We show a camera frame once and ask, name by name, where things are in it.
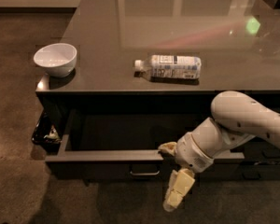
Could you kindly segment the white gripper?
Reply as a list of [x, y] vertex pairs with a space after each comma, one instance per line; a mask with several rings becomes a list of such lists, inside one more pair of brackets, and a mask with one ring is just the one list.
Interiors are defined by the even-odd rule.
[[202, 173], [214, 163], [214, 160], [201, 151], [191, 133], [186, 133], [177, 142], [159, 145], [158, 151], [160, 154], [175, 157], [175, 162], [181, 167], [185, 167], [179, 171], [173, 170], [170, 175], [163, 208], [167, 212], [172, 212], [191, 190], [195, 183], [195, 174]]

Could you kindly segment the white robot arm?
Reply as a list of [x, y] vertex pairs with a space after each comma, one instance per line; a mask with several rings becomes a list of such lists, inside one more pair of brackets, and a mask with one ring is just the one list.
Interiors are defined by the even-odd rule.
[[195, 183], [195, 176], [227, 150], [259, 137], [280, 149], [280, 114], [238, 91], [224, 91], [211, 103], [212, 116], [178, 141], [159, 146], [180, 166], [170, 175], [163, 208], [172, 212]]

